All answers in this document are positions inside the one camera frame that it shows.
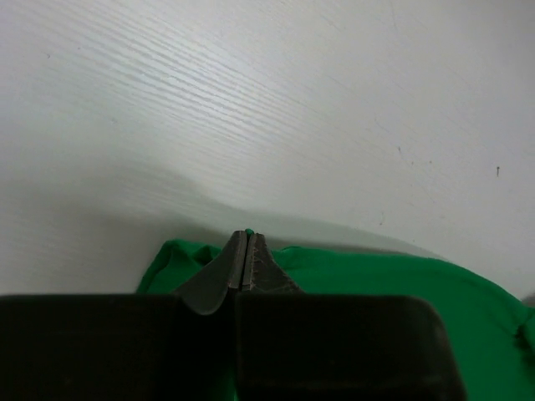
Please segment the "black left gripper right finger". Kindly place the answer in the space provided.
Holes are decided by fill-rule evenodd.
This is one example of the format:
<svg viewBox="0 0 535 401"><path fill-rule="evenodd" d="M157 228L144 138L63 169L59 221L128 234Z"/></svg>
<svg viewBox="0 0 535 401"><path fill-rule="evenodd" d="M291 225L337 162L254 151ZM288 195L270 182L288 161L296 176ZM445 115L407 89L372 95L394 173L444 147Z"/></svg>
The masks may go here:
<svg viewBox="0 0 535 401"><path fill-rule="evenodd" d="M248 236L242 271L242 292L258 294L298 294L302 288L275 262L265 236Z"/></svg>

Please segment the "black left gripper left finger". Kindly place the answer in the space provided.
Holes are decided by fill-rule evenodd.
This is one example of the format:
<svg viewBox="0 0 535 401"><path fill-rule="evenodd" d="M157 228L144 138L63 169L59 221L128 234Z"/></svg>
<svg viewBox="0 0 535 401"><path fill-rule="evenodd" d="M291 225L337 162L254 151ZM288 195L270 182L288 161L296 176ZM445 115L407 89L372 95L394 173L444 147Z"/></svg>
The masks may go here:
<svg viewBox="0 0 535 401"><path fill-rule="evenodd" d="M247 232L233 232L218 256L181 284L176 295L195 314L212 315L240 290L246 255Z"/></svg>

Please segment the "green polo t shirt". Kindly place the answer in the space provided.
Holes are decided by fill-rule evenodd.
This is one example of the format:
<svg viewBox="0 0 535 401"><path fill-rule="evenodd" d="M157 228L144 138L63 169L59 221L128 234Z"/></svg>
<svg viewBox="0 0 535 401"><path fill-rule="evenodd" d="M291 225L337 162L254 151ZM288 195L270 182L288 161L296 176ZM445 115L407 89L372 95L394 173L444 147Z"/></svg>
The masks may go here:
<svg viewBox="0 0 535 401"><path fill-rule="evenodd" d="M306 290L411 295L446 323L470 400L534 398L534 310L498 285L448 262L290 246L277 264Z"/></svg>

